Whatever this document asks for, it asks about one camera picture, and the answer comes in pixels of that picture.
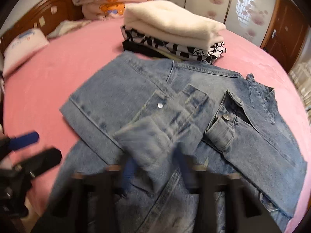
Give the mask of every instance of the brown door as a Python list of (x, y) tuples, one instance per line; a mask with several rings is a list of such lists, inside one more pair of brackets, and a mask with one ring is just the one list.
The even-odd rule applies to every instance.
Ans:
[(298, 57), (308, 23), (290, 0), (280, 0), (276, 13), (274, 31), (264, 49), (275, 57), (288, 73)]

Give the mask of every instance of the wardrobe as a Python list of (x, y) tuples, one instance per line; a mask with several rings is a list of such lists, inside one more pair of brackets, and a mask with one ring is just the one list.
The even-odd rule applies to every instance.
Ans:
[(260, 46), (276, 0), (169, 0), (194, 14), (222, 22), (227, 29)]

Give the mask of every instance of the mattress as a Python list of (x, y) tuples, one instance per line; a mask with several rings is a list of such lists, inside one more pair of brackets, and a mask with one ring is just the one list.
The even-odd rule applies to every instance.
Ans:
[[(60, 149), (64, 160), (78, 137), (59, 109), (84, 81), (123, 51), (121, 26), (122, 19), (92, 22), (55, 39), (8, 78), (3, 117), (6, 134), (18, 136), (32, 130), (40, 134), (37, 144), (10, 154), (13, 163), (50, 146)], [(220, 34), (225, 39), (227, 52), (215, 65), (237, 71), (244, 77), (253, 73), (256, 81), (275, 88), (279, 112), (309, 162), (311, 133), (307, 115), (286, 72), (273, 57), (242, 37), (228, 30)], [(56, 167), (32, 182), (28, 198), (39, 214), (46, 207), (58, 170)], [(286, 232), (292, 232), (304, 216), (310, 189), (311, 169), (308, 164), (295, 216)]]

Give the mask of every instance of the blue denim jacket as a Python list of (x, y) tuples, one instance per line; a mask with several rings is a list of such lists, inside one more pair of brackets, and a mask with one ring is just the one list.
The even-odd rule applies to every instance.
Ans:
[[(293, 217), (306, 172), (274, 90), (201, 62), (147, 61), (124, 52), (85, 82), (61, 112), (81, 137), (54, 185), (55, 197), (74, 171), (92, 174), (123, 150), (141, 171), (116, 206), (122, 232), (191, 232), (197, 196), (187, 194), (172, 164), (185, 154), (221, 174), (240, 172), (281, 230)], [(219, 231), (224, 199), (218, 194)]]

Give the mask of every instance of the bed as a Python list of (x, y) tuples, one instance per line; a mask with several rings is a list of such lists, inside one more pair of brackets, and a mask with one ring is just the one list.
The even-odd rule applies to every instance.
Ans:
[[(51, 14), (51, 7), (57, 13)], [(46, 24), (41, 26), (39, 19)], [(71, 0), (43, 0), (21, 18), (1, 38), (3, 53), (15, 36), (27, 29), (41, 28), (45, 35), (52, 32), (63, 20), (79, 20), (81, 7)], [(78, 136), (67, 125), (59, 109), (84, 81), (123, 52), (122, 19), (94, 21), (89, 25), (52, 40), (5, 81), (4, 131), (8, 136), (18, 136), (36, 130), (40, 134), (37, 144), (10, 154), (17, 163), (38, 152), (54, 146), (61, 150), (63, 159), (78, 141)], [(242, 37), (224, 30), (227, 52), (215, 65), (237, 71), (244, 77), (253, 73), (256, 81), (275, 88), (280, 114), (294, 134), (304, 159), (311, 160), (311, 133), (303, 104), (280, 64), (262, 49)], [(46, 172), (33, 181), (28, 198), (38, 214), (42, 214), (59, 167)], [(286, 232), (292, 232), (303, 218), (311, 189), (311, 165), (298, 201), (294, 218)]]

